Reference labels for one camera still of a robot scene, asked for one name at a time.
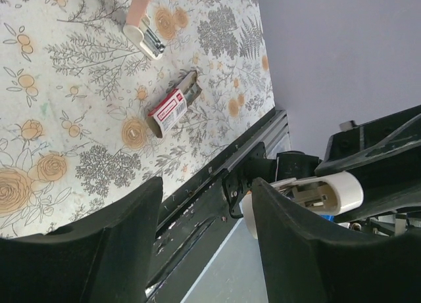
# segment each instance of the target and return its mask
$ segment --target cardboard box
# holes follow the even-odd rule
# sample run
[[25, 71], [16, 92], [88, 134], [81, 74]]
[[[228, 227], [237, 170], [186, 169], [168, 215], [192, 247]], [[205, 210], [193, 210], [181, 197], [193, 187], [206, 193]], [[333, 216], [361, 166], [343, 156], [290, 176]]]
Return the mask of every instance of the cardboard box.
[[197, 85], [197, 72], [190, 72], [146, 118], [148, 126], [158, 137], [164, 137], [178, 120], [187, 112], [187, 108], [201, 94]]

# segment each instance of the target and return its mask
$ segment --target screw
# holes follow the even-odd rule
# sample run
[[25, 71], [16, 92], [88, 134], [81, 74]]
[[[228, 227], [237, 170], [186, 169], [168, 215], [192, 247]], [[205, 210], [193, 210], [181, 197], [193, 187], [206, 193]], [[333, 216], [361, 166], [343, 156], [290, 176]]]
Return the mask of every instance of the screw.
[[352, 223], [351, 224], [351, 229], [353, 231], [359, 231], [359, 232], [362, 231], [362, 227], [361, 227], [361, 224], [360, 223]]

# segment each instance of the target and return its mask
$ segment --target floral pattern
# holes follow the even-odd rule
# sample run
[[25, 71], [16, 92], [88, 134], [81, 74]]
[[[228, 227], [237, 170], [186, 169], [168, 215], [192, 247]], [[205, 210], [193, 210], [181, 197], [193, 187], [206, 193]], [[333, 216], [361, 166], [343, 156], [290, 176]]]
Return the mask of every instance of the floral pattern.
[[[258, 0], [151, 0], [166, 45], [153, 62], [121, 32], [130, 3], [0, 0], [2, 237], [52, 231], [155, 175], [167, 198], [274, 106]], [[191, 70], [203, 92], [158, 139], [146, 116]]]

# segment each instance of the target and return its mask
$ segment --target black plastic part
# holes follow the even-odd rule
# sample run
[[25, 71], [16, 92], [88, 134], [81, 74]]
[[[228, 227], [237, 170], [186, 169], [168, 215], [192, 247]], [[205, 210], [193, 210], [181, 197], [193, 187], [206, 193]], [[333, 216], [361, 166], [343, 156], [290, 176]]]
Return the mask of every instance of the black plastic part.
[[234, 219], [243, 217], [241, 213], [235, 213], [239, 202], [251, 188], [253, 179], [263, 174], [272, 181], [275, 180], [276, 161], [267, 160], [266, 149], [263, 142], [259, 142], [237, 166], [230, 172], [225, 171], [222, 176], [222, 188], [228, 202], [228, 212]]
[[262, 179], [253, 211], [269, 302], [411, 302], [421, 233], [351, 231], [302, 208]]
[[170, 198], [164, 200], [159, 210], [158, 229], [165, 229], [177, 218], [177, 212], [183, 209], [190, 201], [193, 195], [196, 195], [199, 188], [205, 183], [212, 181], [215, 176], [215, 170], [238, 151], [259, 129], [265, 124], [272, 122], [276, 114], [275, 108], [272, 108], [267, 114], [253, 124], [245, 133], [240, 135], [233, 143], [228, 145], [220, 154], [213, 158], [206, 166], [200, 169], [191, 179], [184, 183]]
[[298, 151], [278, 153], [276, 157], [278, 159], [276, 180], [312, 177], [314, 176], [314, 170], [320, 163], [319, 157], [305, 155]]
[[155, 241], [148, 284], [155, 290], [148, 302], [181, 302], [236, 223], [228, 214], [222, 177], [195, 198]]
[[330, 137], [317, 176], [347, 171], [364, 190], [363, 204], [335, 217], [355, 221], [421, 207], [421, 106]]
[[162, 179], [47, 235], [0, 239], [2, 302], [144, 302]]
[[373, 229], [377, 229], [379, 232], [388, 236], [394, 236], [395, 226], [392, 223], [384, 223], [373, 219], [368, 219], [369, 227], [371, 232]]
[[[231, 231], [236, 220], [229, 215], [222, 186], [228, 173], [209, 173], [209, 168], [219, 169], [275, 114], [272, 109], [263, 116], [162, 203], [147, 282], [152, 292], [148, 302], [180, 302]], [[261, 153], [259, 157], [264, 155], [264, 146]], [[232, 212], [240, 214], [239, 206]]]

